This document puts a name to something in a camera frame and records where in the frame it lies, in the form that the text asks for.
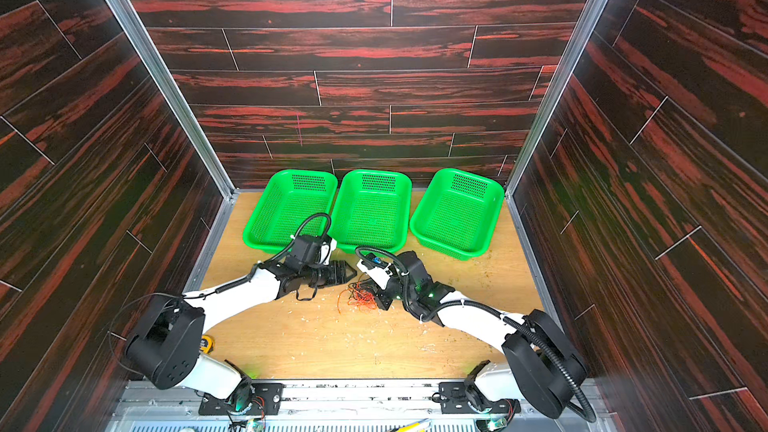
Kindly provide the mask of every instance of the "wall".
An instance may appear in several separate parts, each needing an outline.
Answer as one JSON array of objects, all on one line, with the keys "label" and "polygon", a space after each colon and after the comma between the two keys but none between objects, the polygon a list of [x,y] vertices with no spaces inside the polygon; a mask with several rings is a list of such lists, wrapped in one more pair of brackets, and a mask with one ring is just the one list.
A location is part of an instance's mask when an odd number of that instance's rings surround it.
[{"label": "wall", "polygon": [[586,0],[132,0],[241,188],[444,167],[504,181]]},{"label": "wall", "polygon": [[610,0],[514,194],[627,431],[768,430],[768,0]]},{"label": "wall", "polygon": [[101,430],[221,197],[102,0],[0,0],[0,115],[0,430]]}]

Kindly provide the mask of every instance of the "wooden tabletop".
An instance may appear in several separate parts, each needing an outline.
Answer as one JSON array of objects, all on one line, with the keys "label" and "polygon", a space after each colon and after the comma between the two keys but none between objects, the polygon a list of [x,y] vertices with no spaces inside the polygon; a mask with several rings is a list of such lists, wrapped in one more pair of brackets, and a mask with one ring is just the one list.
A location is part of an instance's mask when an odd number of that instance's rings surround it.
[{"label": "wooden tabletop", "polygon": [[[424,192],[414,192],[411,213]],[[240,195],[206,273],[210,287],[248,273],[271,256],[247,247],[242,234],[261,194]],[[415,250],[435,281],[505,310],[542,309],[509,210],[502,207],[490,249],[466,262],[418,244],[408,234],[403,251]],[[353,255],[332,258],[356,264]],[[347,304],[343,286],[318,291],[312,302],[293,295],[258,305],[209,331],[212,357],[234,362],[254,378],[460,378],[480,361],[504,356],[463,332],[420,324],[395,302],[389,311]],[[311,289],[303,288],[302,296]]]}]

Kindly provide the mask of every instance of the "basket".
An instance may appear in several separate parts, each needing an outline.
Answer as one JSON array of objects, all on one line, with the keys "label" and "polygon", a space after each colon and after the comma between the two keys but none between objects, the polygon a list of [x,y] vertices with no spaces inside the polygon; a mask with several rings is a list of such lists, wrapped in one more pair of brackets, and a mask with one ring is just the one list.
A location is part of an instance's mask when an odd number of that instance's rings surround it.
[{"label": "basket", "polygon": [[[275,253],[283,250],[307,217],[331,209],[339,181],[328,172],[283,170],[270,178],[243,230],[243,242]],[[302,233],[319,235],[325,219],[307,224]]]},{"label": "basket", "polygon": [[435,174],[411,217],[418,242],[459,260],[485,254],[491,245],[504,188],[490,178],[456,168]]},{"label": "basket", "polygon": [[411,188],[411,179],[399,172],[347,173],[333,206],[330,236],[348,254],[358,245],[397,252],[408,238]]}]

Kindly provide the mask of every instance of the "metal bracket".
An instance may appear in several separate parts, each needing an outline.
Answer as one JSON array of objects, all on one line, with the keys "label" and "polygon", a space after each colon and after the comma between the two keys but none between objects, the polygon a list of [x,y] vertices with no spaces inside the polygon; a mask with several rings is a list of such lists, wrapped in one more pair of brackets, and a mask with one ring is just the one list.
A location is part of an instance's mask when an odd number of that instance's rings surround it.
[{"label": "metal bracket", "polygon": [[[440,382],[440,390],[432,396],[432,400],[440,404],[444,414],[474,414],[467,400],[467,388],[464,382]],[[509,403],[506,400],[494,402],[490,414],[509,414]]]},{"label": "metal bracket", "polygon": [[[252,384],[254,388],[254,396],[264,399],[264,415],[277,415],[280,412],[280,403],[283,401],[283,385],[270,382],[264,384]],[[258,408],[252,408],[248,413],[251,415],[259,415]],[[212,398],[208,394],[200,402],[200,409],[197,411],[199,415],[227,415],[227,408],[224,405],[223,400]]]}]

